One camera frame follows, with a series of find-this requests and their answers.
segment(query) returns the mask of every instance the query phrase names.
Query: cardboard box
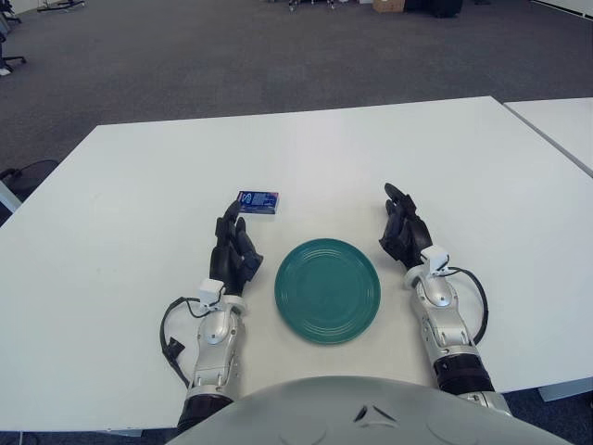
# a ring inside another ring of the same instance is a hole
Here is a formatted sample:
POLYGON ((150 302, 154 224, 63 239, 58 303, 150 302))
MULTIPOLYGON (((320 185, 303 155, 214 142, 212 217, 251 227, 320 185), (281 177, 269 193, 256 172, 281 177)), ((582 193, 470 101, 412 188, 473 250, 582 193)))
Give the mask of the cardboard box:
POLYGON ((403 12, 406 0, 372 0, 372 8, 377 12, 403 12))

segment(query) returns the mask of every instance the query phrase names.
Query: white wall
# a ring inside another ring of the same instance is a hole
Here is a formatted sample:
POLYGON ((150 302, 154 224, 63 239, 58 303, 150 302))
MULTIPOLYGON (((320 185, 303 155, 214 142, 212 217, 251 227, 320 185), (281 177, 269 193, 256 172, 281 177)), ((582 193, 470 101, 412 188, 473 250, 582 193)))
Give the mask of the white wall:
MULTIPOLYGON (((50 0, 49 3, 55 3, 58 0, 50 0)), ((42 5, 42 0, 10 0, 12 8, 17 14, 28 11, 29 9, 36 9, 42 5)))

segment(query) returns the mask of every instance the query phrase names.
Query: white table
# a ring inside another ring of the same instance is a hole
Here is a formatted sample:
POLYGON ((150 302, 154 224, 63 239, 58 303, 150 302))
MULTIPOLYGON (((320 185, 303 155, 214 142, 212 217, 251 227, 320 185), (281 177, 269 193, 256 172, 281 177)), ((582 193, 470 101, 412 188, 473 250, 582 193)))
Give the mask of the white table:
POLYGON ((593 177, 593 97, 505 105, 593 177))
POLYGON ((535 0, 544 6, 552 6, 564 10, 564 12, 573 12, 578 16, 591 19, 593 16, 593 2, 591 0, 535 0))
MULTIPOLYGON (((494 99, 109 125, 0 229, 0 429, 176 424, 185 390, 158 325, 208 274, 215 218, 239 189, 280 192, 277 215, 246 218, 265 260, 244 294, 243 393, 312 375, 433 385, 404 269, 377 242, 385 181, 482 280, 479 348, 498 390, 593 375, 593 183, 494 99), (293 334, 273 297, 284 256, 324 236, 362 250, 382 288, 372 325, 333 347, 293 334)), ((475 332, 478 298, 454 283, 475 332)), ((189 371, 195 321, 179 310, 168 332, 189 371)))

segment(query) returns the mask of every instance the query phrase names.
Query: chair leg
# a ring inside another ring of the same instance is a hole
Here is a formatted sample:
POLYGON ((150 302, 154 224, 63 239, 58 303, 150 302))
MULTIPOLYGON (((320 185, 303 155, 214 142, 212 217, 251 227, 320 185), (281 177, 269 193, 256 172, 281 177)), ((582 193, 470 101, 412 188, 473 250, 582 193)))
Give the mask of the chair leg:
POLYGON ((37 9, 37 12, 45 12, 45 11, 58 11, 60 9, 70 9, 71 7, 83 5, 86 6, 84 0, 68 0, 66 2, 59 2, 57 6, 50 6, 49 3, 45 3, 44 7, 40 7, 37 9))
POLYGON ((27 59, 23 56, 13 56, 13 57, 2 57, 5 62, 10 60, 20 60, 20 63, 27 63, 27 59))
POLYGON ((22 23, 21 19, 19 19, 18 17, 8 17, 8 16, 4 16, 4 18, 8 21, 16 21, 17 23, 22 23))

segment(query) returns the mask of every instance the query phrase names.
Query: green plate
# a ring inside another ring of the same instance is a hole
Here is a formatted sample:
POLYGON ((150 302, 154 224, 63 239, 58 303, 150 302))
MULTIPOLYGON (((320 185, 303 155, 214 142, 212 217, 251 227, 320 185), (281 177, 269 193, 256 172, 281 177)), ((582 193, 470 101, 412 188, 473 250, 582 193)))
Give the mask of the green plate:
POLYGON ((314 239, 295 248, 276 275, 276 305, 286 323, 307 340, 351 340, 379 309, 377 272, 360 250, 337 239, 314 239))

